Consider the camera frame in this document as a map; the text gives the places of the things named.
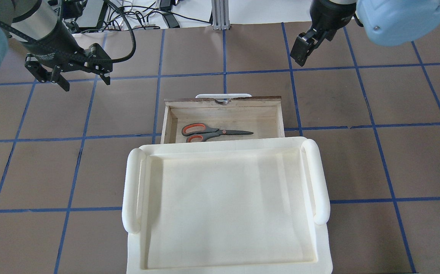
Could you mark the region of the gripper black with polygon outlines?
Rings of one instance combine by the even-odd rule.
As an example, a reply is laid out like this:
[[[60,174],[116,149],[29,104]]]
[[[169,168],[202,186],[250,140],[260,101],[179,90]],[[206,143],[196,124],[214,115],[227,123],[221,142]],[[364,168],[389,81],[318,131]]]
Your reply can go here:
[[[311,29],[300,33],[291,48],[290,57],[303,67],[323,40],[332,41],[336,32],[346,26],[356,12],[356,0],[313,0],[310,7]]]
[[[84,57],[84,49],[79,47],[75,38],[69,33],[69,30],[63,23],[55,23],[51,27],[48,23],[25,23],[21,30],[26,35],[36,39],[43,45],[52,47],[67,54],[78,53],[79,56]],[[21,42],[28,50],[29,54],[36,58],[39,65],[36,63],[25,62],[24,67],[31,73],[38,71],[42,66],[53,69],[51,72],[51,83],[56,83],[65,92],[70,89],[69,82],[61,75],[61,72],[84,71],[88,73],[88,68],[85,62],[79,62],[57,54],[54,50],[45,49],[32,42]],[[110,73],[112,72],[112,65],[91,65],[91,72],[100,76],[105,85],[111,84]]]

